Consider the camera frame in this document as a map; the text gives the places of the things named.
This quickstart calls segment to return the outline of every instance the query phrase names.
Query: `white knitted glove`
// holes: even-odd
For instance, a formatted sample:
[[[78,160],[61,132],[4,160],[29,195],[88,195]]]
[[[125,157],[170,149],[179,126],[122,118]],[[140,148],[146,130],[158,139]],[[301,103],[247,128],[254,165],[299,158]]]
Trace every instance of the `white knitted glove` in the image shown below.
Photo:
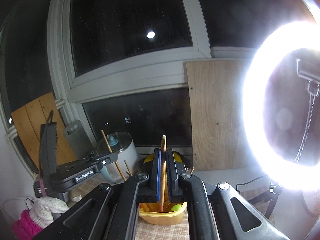
[[[29,212],[30,218],[41,228],[46,228],[53,222],[52,213],[64,213],[68,206],[60,199],[53,197],[41,197],[35,200]]]

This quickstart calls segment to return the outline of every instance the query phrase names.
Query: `triangular cutout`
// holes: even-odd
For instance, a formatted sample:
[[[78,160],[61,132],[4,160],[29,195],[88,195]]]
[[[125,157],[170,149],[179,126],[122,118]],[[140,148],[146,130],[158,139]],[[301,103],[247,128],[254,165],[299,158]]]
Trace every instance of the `triangular cutout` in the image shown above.
[[[231,198],[231,204],[236,212],[241,228],[244,232],[261,226],[261,221],[255,217],[237,198]]]

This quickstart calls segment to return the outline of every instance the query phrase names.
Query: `tripod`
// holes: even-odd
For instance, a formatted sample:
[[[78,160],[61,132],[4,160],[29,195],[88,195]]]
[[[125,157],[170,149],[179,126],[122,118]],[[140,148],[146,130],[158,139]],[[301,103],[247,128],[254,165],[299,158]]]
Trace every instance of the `tripod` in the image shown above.
[[[277,203],[277,200],[278,200],[278,196],[280,195],[280,193],[282,192],[282,189],[283,189],[283,186],[279,185],[278,183],[274,183],[274,182],[271,182],[270,183],[270,189],[261,193],[260,195],[252,198],[249,200],[249,203],[251,205],[254,205],[258,202],[269,202],[269,206],[267,208],[267,211],[265,213],[265,217],[267,219],[270,218],[271,216],[271,213],[273,212],[273,209],[275,208],[276,206],[276,203]]]

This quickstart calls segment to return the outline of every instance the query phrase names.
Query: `white wall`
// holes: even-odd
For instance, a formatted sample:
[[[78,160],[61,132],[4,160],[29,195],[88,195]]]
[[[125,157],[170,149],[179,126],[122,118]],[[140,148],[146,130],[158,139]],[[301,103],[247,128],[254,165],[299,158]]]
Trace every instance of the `white wall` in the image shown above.
[[[7,141],[4,125],[0,122],[0,204],[9,198],[16,198],[21,195],[34,197],[33,178],[21,163],[12,145]],[[14,220],[20,219],[24,209],[25,198],[12,200],[4,205],[4,210]]]

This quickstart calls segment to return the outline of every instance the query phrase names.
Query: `black cable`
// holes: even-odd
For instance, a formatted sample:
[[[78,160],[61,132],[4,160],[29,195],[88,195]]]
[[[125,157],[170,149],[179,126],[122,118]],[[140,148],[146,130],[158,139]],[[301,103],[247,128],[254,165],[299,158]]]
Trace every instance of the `black cable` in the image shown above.
[[[28,198],[28,197],[26,198],[25,203],[26,203],[28,210],[30,210],[30,208],[28,207],[28,204],[27,204],[27,200],[30,200],[32,204],[34,204],[35,202],[31,198]]]
[[[251,182],[254,182],[254,181],[257,180],[257,179],[262,179],[262,178],[264,178],[264,177],[266,177],[266,176],[268,176],[268,174],[263,175],[263,176],[260,176],[260,177],[257,177],[257,178],[255,178],[255,179],[250,180],[249,182],[246,182],[246,183],[243,183],[243,184],[238,183],[238,184],[236,184],[236,191],[237,191],[238,193],[240,193],[240,191],[238,190],[238,185],[239,185],[239,186],[247,185],[247,184],[249,184],[249,183],[251,183]]]

